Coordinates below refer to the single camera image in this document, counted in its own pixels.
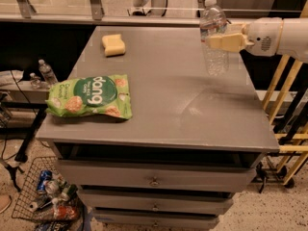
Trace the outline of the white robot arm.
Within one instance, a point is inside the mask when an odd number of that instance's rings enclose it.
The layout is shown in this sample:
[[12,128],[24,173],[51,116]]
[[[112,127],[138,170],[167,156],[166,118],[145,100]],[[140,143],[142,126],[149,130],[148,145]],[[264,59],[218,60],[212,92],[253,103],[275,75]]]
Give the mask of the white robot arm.
[[254,56],[288,55],[308,63],[308,19],[262,17],[249,23],[229,24],[224,33],[205,39],[212,49],[246,50]]

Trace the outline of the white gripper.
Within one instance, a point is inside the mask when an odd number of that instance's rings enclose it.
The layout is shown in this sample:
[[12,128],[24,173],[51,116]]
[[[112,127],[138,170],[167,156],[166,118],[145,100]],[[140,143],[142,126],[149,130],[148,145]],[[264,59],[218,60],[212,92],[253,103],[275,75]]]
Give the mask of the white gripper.
[[276,54],[283,27],[278,17],[262,17],[251,23],[229,23],[226,34],[216,34],[206,38],[212,49],[227,52],[246,50],[254,56],[270,57]]

